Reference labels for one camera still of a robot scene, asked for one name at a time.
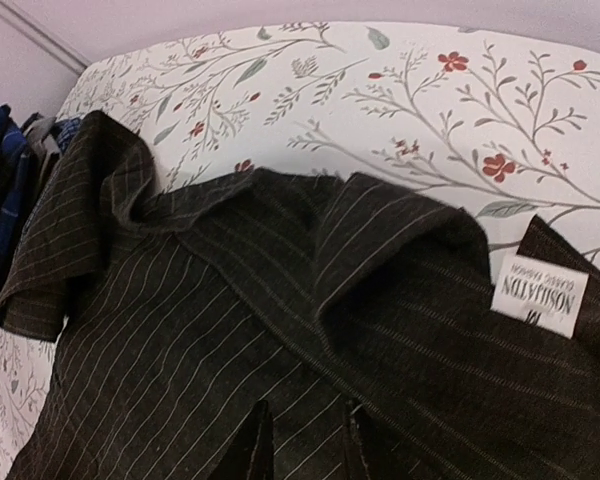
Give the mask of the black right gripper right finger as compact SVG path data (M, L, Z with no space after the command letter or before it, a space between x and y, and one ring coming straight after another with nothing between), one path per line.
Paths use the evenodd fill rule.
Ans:
M343 414L343 466L345 479L378 479L373 422L362 405L347 400Z

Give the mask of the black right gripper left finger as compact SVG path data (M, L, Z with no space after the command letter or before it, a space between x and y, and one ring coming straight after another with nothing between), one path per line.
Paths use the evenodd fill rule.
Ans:
M258 401L236 436L234 479L272 479L273 417L266 400Z

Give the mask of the black pinstriped long sleeve shirt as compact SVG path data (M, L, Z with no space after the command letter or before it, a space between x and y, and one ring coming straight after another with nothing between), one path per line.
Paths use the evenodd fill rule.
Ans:
M364 174L233 173L155 194L144 141L88 114L29 219L0 324L56 343L12 479L234 479L254 405L272 479L600 479L600 271L540 218L528 264L575 281L571 331L493 304L465 211Z

